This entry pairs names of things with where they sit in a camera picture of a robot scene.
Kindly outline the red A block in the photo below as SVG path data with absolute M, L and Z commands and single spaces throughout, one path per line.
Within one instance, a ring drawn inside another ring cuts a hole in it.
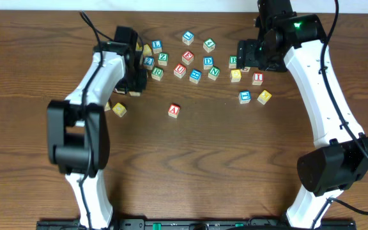
M 176 104 L 171 104 L 168 110 L 168 115 L 173 118 L 177 118 L 180 113 L 180 106 Z

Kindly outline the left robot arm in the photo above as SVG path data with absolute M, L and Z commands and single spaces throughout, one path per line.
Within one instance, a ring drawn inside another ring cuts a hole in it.
M 132 28 L 118 26 L 113 39 L 94 47 L 91 66 L 74 91 L 47 106 L 49 160 L 73 189 L 81 229 L 107 229 L 112 222 L 104 180 L 110 154 L 105 106 L 113 92 L 142 93 L 146 88 L 138 39 Z

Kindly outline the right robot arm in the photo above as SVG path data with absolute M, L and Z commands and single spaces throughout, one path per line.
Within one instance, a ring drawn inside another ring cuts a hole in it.
M 325 31 L 315 14 L 299 16 L 289 1 L 260 0 L 255 40 L 238 43 L 238 68 L 289 72 L 312 127 L 314 151 L 297 161 L 301 187 L 280 220 L 261 219 L 249 229 L 354 229 L 323 220 L 327 209 L 368 171 L 368 135 L 352 114 L 335 76 Z

